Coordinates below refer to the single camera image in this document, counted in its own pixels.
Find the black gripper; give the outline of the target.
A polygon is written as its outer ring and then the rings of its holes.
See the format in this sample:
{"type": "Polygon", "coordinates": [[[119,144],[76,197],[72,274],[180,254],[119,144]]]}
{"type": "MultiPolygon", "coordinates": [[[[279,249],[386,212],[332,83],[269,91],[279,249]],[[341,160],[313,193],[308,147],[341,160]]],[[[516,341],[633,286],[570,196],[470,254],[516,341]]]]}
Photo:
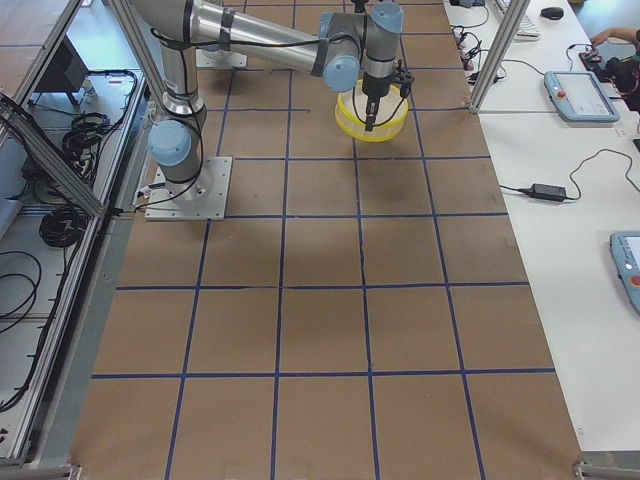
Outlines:
{"type": "Polygon", "coordinates": [[[365,131],[372,132],[376,126],[380,99],[390,90],[391,76],[375,77],[367,72],[363,74],[362,91],[367,96],[365,131]]]}

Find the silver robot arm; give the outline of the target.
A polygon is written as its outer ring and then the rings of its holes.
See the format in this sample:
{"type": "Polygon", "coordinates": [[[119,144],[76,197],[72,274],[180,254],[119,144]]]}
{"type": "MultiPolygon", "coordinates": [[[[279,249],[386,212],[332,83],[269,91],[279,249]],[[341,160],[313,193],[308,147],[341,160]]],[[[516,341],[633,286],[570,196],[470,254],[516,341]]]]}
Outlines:
{"type": "Polygon", "coordinates": [[[166,117],[152,127],[148,149],[164,176],[168,196],[162,205],[187,207],[213,193],[215,180],[205,159],[200,54],[213,69],[237,69],[256,57],[320,78],[334,93],[361,87],[367,131],[376,128],[381,100],[400,81],[396,53],[404,12],[392,1],[371,8],[357,2],[353,13],[324,13],[315,35],[221,1],[136,1],[133,6],[161,49],[166,117]]]}

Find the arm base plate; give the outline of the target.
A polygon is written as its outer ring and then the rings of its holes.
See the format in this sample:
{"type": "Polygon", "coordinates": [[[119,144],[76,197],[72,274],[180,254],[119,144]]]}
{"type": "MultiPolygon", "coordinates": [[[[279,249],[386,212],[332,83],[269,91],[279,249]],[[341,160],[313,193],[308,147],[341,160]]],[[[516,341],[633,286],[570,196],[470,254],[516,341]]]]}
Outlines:
{"type": "Polygon", "coordinates": [[[176,184],[167,183],[161,168],[157,167],[154,182],[164,183],[164,186],[151,191],[149,198],[151,206],[145,209],[145,219],[148,221],[223,220],[231,170],[231,157],[207,157],[195,184],[176,200],[171,200],[171,197],[184,190],[187,184],[179,188],[176,184]]]}
{"type": "Polygon", "coordinates": [[[247,65],[247,56],[231,51],[198,48],[196,65],[198,69],[209,70],[244,69],[247,65]]]}

